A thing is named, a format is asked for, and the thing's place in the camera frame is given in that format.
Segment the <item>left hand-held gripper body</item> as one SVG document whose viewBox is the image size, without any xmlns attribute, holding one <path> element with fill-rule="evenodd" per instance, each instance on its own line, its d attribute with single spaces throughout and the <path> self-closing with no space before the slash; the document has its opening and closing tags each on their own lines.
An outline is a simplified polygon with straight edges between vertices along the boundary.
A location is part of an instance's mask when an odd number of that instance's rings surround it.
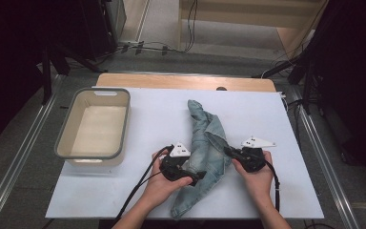
<svg viewBox="0 0 366 229">
<path fill-rule="evenodd" d="M 189 171 L 183 169 L 184 163 L 190 158 L 191 152 L 180 142 L 168 148 L 168 153 L 161 160 L 159 167 L 162 175 L 169 181 L 182 177 L 190 177 Z"/>
</svg>

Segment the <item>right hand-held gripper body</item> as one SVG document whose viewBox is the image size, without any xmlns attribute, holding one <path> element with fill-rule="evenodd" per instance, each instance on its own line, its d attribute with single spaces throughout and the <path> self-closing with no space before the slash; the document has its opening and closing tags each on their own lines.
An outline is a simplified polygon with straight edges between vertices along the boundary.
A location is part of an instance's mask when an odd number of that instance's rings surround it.
<svg viewBox="0 0 366 229">
<path fill-rule="evenodd" d="M 251 136 L 241 143 L 242 148 L 237 149 L 237 160 L 248 173 L 257 172 L 265 165 L 264 148 L 275 147 L 276 144 L 259 137 Z"/>
</svg>

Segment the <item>blue denim shorts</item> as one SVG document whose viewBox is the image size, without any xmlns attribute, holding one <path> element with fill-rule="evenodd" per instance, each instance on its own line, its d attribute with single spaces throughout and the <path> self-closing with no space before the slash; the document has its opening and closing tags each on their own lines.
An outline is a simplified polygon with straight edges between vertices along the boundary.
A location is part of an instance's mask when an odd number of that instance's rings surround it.
<svg viewBox="0 0 366 229">
<path fill-rule="evenodd" d="M 224 153 L 229 144 L 219 117 L 205 111 L 195 100 L 188 101 L 188 109 L 193 120 L 192 155 L 188 170 L 193 173 L 205 171 L 206 174 L 194 186 L 180 189 L 171 210 L 174 219 L 180 219 L 207 196 L 231 164 Z"/>
</svg>

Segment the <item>beige plastic basket grey rim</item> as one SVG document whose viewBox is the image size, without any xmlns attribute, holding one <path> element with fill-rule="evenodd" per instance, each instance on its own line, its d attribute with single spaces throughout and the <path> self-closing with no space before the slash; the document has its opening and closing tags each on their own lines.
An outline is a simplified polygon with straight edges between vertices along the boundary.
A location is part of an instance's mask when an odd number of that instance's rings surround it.
<svg viewBox="0 0 366 229">
<path fill-rule="evenodd" d="M 73 97 L 55 144 L 74 166 L 116 166 L 124 159 L 131 95 L 121 88 L 85 88 Z"/>
</svg>

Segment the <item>person's right hand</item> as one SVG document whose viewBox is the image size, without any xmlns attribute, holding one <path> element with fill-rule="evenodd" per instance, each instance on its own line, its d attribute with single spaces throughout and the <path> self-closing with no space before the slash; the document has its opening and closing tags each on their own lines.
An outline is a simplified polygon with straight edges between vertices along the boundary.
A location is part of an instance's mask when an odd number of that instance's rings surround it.
<svg viewBox="0 0 366 229">
<path fill-rule="evenodd" d="M 248 193 L 255 203 L 267 203 L 272 201 L 270 191 L 274 174 L 268 165 L 265 165 L 257 172 L 248 173 L 238 160 L 233 159 L 232 163 L 236 171 L 244 179 Z"/>
</svg>

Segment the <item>person's left hand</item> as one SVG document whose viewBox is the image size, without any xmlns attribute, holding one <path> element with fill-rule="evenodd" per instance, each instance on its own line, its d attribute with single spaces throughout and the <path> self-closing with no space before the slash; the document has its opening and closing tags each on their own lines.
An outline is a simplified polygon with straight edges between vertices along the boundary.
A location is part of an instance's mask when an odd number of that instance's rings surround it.
<svg viewBox="0 0 366 229">
<path fill-rule="evenodd" d="M 191 177 L 182 177 L 176 181 L 167 180 L 159 169 L 161 160 L 157 153 L 152 155 L 152 160 L 151 175 L 139 199 L 139 204 L 150 210 L 162 204 L 176 190 L 193 182 Z"/>
</svg>

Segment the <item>white table mat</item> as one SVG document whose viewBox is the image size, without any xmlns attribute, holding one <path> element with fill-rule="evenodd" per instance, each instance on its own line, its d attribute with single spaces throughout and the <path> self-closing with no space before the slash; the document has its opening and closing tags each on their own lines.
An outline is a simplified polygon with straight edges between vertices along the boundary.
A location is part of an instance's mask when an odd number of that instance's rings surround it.
<svg viewBox="0 0 366 229">
<path fill-rule="evenodd" d="M 138 181 L 153 153 L 177 142 L 189 146 L 192 120 L 187 102 L 198 101 L 217 115 L 228 143 L 238 148 L 251 136 L 276 144 L 269 151 L 280 185 L 271 191 L 280 198 L 286 219 L 323 216 L 282 99 L 277 93 L 130 90 L 131 109 L 124 159 L 115 167 L 76 167 L 66 163 L 46 213 L 49 219 L 112 219 L 128 211 L 144 190 Z"/>
</svg>

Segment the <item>black metal stand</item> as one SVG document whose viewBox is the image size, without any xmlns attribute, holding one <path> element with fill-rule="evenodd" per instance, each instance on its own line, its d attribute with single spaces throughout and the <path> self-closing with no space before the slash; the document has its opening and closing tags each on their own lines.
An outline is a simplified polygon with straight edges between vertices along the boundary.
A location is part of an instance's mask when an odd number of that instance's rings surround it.
<svg viewBox="0 0 366 229">
<path fill-rule="evenodd" d="M 311 113 L 310 105 L 315 101 L 312 99 L 315 76 L 315 61 L 307 52 L 302 52 L 296 57 L 285 60 L 281 64 L 278 64 L 277 66 L 274 66 L 262 72 L 261 74 L 256 75 L 255 78 L 267 79 L 289 68 L 292 69 L 288 76 L 288 82 L 291 85 L 295 85 L 301 80 L 304 80 L 302 97 L 300 98 L 300 101 L 303 109 L 309 115 Z"/>
<path fill-rule="evenodd" d="M 53 97 L 52 84 L 51 84 L 51 65 L 60 73 L 67 75 L 71 68 L 66 60 L 67 57 L 75 60 L 83 67 L 91 70 L 94 73 L 106 73 L 107 70 L 101 70 L 99 67 L 93 65 L 87 59 L 72 52 L 60 44 L 47 44 L 42 49 L 42 75 L 43 75 L 43 100 L 42 104 L 46 105 L 49 99 Z"/>
</svg>

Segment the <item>black curtain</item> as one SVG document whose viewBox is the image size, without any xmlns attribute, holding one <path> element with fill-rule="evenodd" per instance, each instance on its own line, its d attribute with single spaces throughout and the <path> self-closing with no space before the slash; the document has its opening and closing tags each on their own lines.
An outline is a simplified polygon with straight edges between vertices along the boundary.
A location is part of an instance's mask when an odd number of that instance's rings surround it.
<svg viewBox="0 0 366 229">
<path fill-rule="evenodd" d="M 330 126 L 343 153 L 366 167 L 366 0 L 329 0 L 315 41 Z"/>
<path fill-rule="evenodd" d="M 43 89 L 42 49 L 60 44 L 83 24 L 83 0 L 0 0 L 0 135 Z"/>
</svg>

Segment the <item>light wooden desk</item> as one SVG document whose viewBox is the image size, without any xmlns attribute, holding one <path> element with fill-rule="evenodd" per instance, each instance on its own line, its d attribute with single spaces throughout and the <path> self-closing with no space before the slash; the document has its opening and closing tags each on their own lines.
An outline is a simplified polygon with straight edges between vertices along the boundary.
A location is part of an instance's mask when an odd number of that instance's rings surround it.
<svg viewBox="0 0 366 229">
<path fill-rule="evenodd" d="M 198 0 L 200 21 L 275 27 L 285 53 L 297 55 L 329 0 Z"/>
</svg>

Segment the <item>grey cabinet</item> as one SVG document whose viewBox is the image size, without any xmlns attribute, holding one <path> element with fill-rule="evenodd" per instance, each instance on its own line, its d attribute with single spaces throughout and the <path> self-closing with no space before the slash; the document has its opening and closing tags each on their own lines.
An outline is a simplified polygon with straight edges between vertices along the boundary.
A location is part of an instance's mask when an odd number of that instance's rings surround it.
<svg viewBox="0 0 366 229">
<path fill-rule="evenodd" d="M 123 0 L 103 0 L 104 15 L 108 24 L 108 30 L 115 44 L 118 43 L 126 20 L 127 15 Z"/>
</svg>

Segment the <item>aluminium floor rail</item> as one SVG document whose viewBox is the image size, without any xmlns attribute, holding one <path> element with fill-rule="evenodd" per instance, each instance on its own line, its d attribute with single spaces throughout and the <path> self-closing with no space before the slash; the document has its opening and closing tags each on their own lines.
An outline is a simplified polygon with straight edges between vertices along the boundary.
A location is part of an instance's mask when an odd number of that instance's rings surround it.
<svg viewBox="0 0 366 229">
<path fill-rule="evenodd" d="M 20 145 L 12 163 L 10 164 L 7 172 L 0 181 L 0 213 L 10 196 L 10 192 L 14 187 L 16 180 L 18 179 L 24 165 L 26 164 L 34 143 L 43 125 L 51 112 L 52 106 L 57 98 L 57 94 L 61 88 L 61 85 L 66 78 L 63 74 L 58 74 L 52 81 L 51 95 L 47 102 L 39 107 L 38 113 L 33 120 L 22 144 Z"/>
<path fill-rule="evenodd" d="M 315 151 L 315 156 L 320 165 L 320 169 L 328 184 L 332 197 L 334 199 L 337 211 L 342 219 L 345 229 L 360 229 L 351 204 L 343 191 L 336 171 L 327 155 L 327 151 L 321 142 L 320 136 L 315 128 L 312 117 L 307 114 L 304 108 L 300 109 L 300 118 L 306 129 L 306 133 L 311 141 Z"/>
</svg>

